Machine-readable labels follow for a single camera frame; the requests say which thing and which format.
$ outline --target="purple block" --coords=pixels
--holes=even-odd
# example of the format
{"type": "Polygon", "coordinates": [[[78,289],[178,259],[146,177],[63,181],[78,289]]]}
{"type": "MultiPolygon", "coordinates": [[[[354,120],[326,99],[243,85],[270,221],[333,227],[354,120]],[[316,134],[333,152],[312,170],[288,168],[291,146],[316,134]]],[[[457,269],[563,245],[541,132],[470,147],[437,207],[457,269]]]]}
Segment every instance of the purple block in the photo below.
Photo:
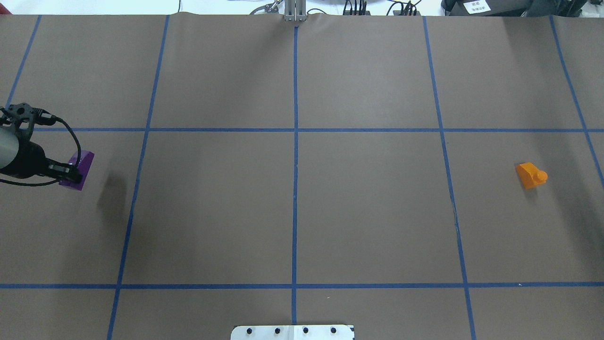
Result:
{"type": "MultiPolygon", "coordinates": [[[[59,185],[66,186],[67,188],[75,189],[78,191],[82,191],[84,187],[84,182],[86,181],[86,177],[88,176],[88,171],[90,171],[90,166],[92,165],[92,159],[94,158],[94,154],[90,151],[82,150],[82,159],[80,159],[80,164],[77,169],[80,171],[82,175],[82,181],[80,183],[73,183],[70,181],[62,180],[59,181],[59,185]]],[[[76,163],[77,153],[71,156],[69,160],[69,164],[73,165],[76,163]]]]}

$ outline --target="orange block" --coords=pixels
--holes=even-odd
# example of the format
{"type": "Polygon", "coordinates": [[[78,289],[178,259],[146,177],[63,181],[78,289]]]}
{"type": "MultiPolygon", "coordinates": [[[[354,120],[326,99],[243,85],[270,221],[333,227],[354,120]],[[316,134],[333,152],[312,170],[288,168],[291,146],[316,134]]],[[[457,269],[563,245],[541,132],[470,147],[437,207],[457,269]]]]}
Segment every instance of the orange block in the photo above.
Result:
{"type": "Polygon", "coordinates": [[[547,181],[547,172],[539,170],[533,163],[523,163],[516,167],[516,172],[524,185],[524,189],[531,189],[547,181]]]}

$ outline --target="horizontal blue line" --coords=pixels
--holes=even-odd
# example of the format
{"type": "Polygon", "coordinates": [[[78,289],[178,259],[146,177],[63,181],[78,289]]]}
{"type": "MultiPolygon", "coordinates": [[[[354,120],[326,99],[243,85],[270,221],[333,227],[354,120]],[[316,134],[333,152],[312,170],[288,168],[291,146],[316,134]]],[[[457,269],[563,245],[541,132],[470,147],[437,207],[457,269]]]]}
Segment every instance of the horizontal blue line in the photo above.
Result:
{"type": "MultiPolygon", "coordinates": [[[[115,289],[115,284],[4,283],[0,289],[115,289]]],[[[464,288],[463,283],[252,283],[252,284],[122,284],[121,289],[430,289],[464,288]]],[[[468,283],[468,288],[604,287],[604,281],[468,283]]]]}
{"type": "MultiPolygon", "coordinates": [[[[73,128],[76,132],[144,132],[145,128],[73,128]]],[[[444,132],[584,132],[583,129],[444,128],[444,132]]],[[[38,128],[36,131],[67,131],[65,128],[38,128]]],[[[293,128],[149,128],[151,132],[294,132],[293,128]]],[[[604,129],[589,129],[604,132],[604,129]]],[[[298,132],[439,132],[438,128],[300,128],[298,132]]]]}
{"type": "Polygon", "coordinates": [[[122,284],[122,289],[291,289],[292,285],[257,284],[122,284]]]}
{"type": "Polygon", "coordinates": [[[2,283],[0,289],[115,289],[115,284],[2,283]]]}

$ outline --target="blue grid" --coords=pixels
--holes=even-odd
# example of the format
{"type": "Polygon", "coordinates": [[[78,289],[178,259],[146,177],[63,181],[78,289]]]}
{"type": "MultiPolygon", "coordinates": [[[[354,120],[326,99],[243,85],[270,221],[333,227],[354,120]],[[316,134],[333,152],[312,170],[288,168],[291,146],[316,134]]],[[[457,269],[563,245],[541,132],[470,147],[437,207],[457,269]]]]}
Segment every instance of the blue grid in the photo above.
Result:
{"type": "MultiPolygon", "coordinates": [[[[36,19],[36,24],[33,28],[30,40],[16,74],[13,86],[11,88],[7,105],[11,102],[14,92],[16,90],[19,78],[22,70],[27,61],[31,46],[33,44],[36,32],[40,26],[42,16],[39,15],[36,19]]],[[[118,279],[116,284],[0,284],[0,289],[100,289],[100,290],[115,290],[114,303],[112,307],[109,329],[107,339],[110,340],[113,335],[113,328],[115,324],[115,317],[117,314],[117,308],[120,299],[121,290],[144,290],[144,289],[164,289],[164,290],[229,290],[229,289],[288,289],[292,292],[292,323],[297,323],[297,289],[463,289],[466,297],[466,307],[468,314],[469,327],[471,331],[472,340],[476,339],[476,332],[474,327],[474,317],[472,314],[472,303],[470,298],[469,289],[481,289],[481,288],[512,288],[512,287],[604,287],[604,281],[560,281],[560,282],[506,282],[506,283],[471,283],[467,280],[466,265],[463,255],[463,245],[461,240],[461,232],[457,217],[457,209],[455,206],[455,194],[454,187],[451,178],[451,171],[449,167],[448,153],[446,149],[445,134],[447,132],[563,132],[563,133],[583,133],[585,135],[587,144],[590,148],[594,165],[599,175],[601,184],[604,188],[604,176],[599,165],[596,152],[593,144],[591,143],[590,133],[602,133],[604,129],[588,129],[581,112],[579,101],[566,64],[562,49],[557,36],[556,26],[554,19],[550,16],[550,24],[553,33],[553,37],[556,43],[557,52],[560,58],[562,70],[567,79],[568,86],[573,97],[577,113],[582,125],[581,129],[522,129],[522,128],[445,128],[442,122],[442,116],[440,112],[440,103],[436,85],[436,78],[434,72],[434,64],[432,62],[432,52],[428,34],[428,23],[426,18],[423,17],[423,27],[426,39],[426,51],[428,54],[428,62],[432,80],[432,89],[434,92],[434,102],[436,107],[436,115],[439,123],[438,128],[299,128],[298,127],[298,27],[294,27],[294,128],[152,128],[151,120],[153,116],[153,104],[155,101],[155,94],[157,91],[157,85],[159,81],[159,74],[161,71],[162,56],[165,47],[165,40],[167,37],[167,30],[169,27],[170,16],[165,17],[163,37],[161,41],[161,47],[158,56],[158,63],[155,73],[155,80],[153,83],[152,96],[149,103],[149,113],[147,115],[147,123],[145,128],[74,128],[74,131],[79,132],[144,132],[143,146],[141,148],[141,154],[137,169],[137,177],[134,187],[134,193],[132,197],[132,203],[130,206],[130,214],[126,229],[126,236],[124,239],[124,246],[122,256],[120,260],[120,269],[118,273],[118,279]],[[147,140],[149,132],[289,132],[294,134],[294,191],[292,197],[292,282],[283,284],[123,284],[124,267],[126,264],[126,255],[128,250],[128,244],[130,240],[130,233],[132,231],[132,221],[134,218],[134,208],[138,196],[138,188],[140,185],[140,175],[143,167],[144,156],[146,151],[147,140]],[[298,284],[297,283],[297,192],[298,192],[298,134],[309,132],[434,132],[440,134],[441,145],[443,150],[443,161],[445,164],[449,195],[454,211],[455,230],[457,234],[457,245],[458,255],[460,260],[461,275],[463,278],[462,283],[373,283],[373,284],[298,284]]],[[[64,128],[39,128],[36,131],[66,131],[64,128]]]]}

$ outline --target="vertical blue line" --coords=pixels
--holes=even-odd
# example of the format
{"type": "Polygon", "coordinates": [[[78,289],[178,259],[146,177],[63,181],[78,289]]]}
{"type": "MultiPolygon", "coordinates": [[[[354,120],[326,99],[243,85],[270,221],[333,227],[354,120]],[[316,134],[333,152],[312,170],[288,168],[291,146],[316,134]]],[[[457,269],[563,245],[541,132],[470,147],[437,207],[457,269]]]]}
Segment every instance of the vertical blue line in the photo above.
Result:
{"type": "Polygon", "coordinates": [[[6,105],[5,105],[6,108],[10,105],[10,102],[13,101],[14,91],[17,89],[17,83],[19,83],[19,78],[21,78],[21,72],[23,72],[23,67],[25,66],[25,61],[27,60],[27,56],[30,54],[30,49],[34,43],[34,38],[36,37],[36,32],[37,32],[38,27],[40,27],[41,20],[42,20],[42,15],[39,15],[36,20],[36,25],[34,26],[34,30],[31,32],[30,41],[27,43],[27,48],[25,49],[25,54],[23,54],[23,59],[21,59],[21,64],[19,65],[19,69],[17,70],[17,75],[14,77],[13,87],[10,88],[10,94],[8,95],[8,99],[7,99],[6,105]]]}
{"type": "Polygon", "coordinates": [[[472,313],[472,302],[470,300],[470,288],[467,284],[466,260],[463,255],[463,246],[461,243],[461,231],[459,230],[459,219],[457,217],[457,206],[455,205],[455,192],[453,191],[453,181],[451,180],[451,168],[449,167],[449,155],[445,141],[445,130],[443,127],[443,119],[440,114],[439,92],[436,88],[436,77],[434,75],[434,63],[432,62],[432,50],[430,49],[430,38],[428,34],[428,23],[426,17],[423,19],[423,31],[426,37],[426,49],[428,50],[428,64],[430,66],[430,76],[432,77],[432,92],[434,92],[434,104],[436,106],[436,116],[439,120],[440,144],[443,148],[443,157],[445,159],[445,170],[447,173],[447,183],[449,185],[449,198],[453,205],[453,215],[455,218],[455,232],[457,233],[457,252],[459,254],[459,263],[461,266],[461,277],[463,278],[464,293],[466,295],[467,318],[470,323],[470,335],[472,340],[476,340],[476,330],[474,327],[474,314],[472,313]]]}
{"type": "Polygon", "coordinates": [[[128,244],[130,243],[130,233],[132,231],[132,220],[134,219],[134,207],[137,203],[138,188],[141,182],[141,171],[143,170],[143,161],[145,158],[145,151],[147,149],[147,140],[149,139],[149,129],[151,127],[151,118],[153,117],[153,105],[155,104],[155,93],[157,92],[157,83],[159,81],[159,72],[161,71],[161,61],[164,55],[165,38],[168,33],[168,23],[170,22],[170,16],[165,16],[164,23],[164,34],[161,38],[161,46],[159,48],[159,57],[157,61],[157,68],[155,70],[155,80],[153,81],[153,91],[151,92],[151,101],[149,102],[149,112],[147,113],[147,124],[145,126],[145,135],[143,137],[143,146],[141,148],[141,155],[138,160],[137,179],[134,184],[134,193],[132,194],[132,202],[130,204],[130,215],[128,217],[128,225],[126,228],[126,236],[124,238],[124,247],[121,251],[120,260],[120,271],[117,277],[117,286],[115,288],[115,296],[113,308],[111,309],[111,318],[109,319],[109,330],[107,332],[107,340],[111,340],[113,337],[113,329],[115,325],[115,315],[117,314],[117,306],[120,302],[120,291],[121,283],[124,278],[124,267],[126,266],[126,254],[128,253],[128,244]]]}
{"type": "Polygon", "coordinates": [[[292,216],[292,324],[298,322],[298,26],[294,27],[294,197],[292,216]]]}
{"type": "Polygon", "coordinates": [[[568,88],[570,89],[570,93],[573,96],[574,107],[577,109],[577,113],[579,114],[579,120],[581,121],[581,126],[583,127],[583,133],[585,134],[585,139],[587,140],[587,145],[590,147],[591,157],[594,159],[594,163],[596,164],[596,170],[598,172],[598,176],[600,176],[600,183],[602,187],[604,187],[604,175],[602,175],[602,169],[600,169],[600,162],[598,162],[598,157],[596,156],[596,150],[594,149],[594,145],[591,143],[590,133],[587,130],[587,124],[585,123],[585,119],[583,118],[583,112],[581,112],[581,106],[579,105],[579,100],[577,99],[577,94],[574,92],[573,82],[570,80],[570,75],[568,74],[568,70],[566,67],[566,63],[564,62],[564,56],[562,55],[562,49],[560,47],[560,40],[558,39],[558,33],[556,31],[556,25],[554,24],[554,17],[550,15],[550,24],[551,31],[554,34],[554,40],[556,41],[556,49],[558,50],[558,56],[560,57],[560,63],[562,64],[562,70],[564,71],[564,76],[567,78],[568,88]]]}

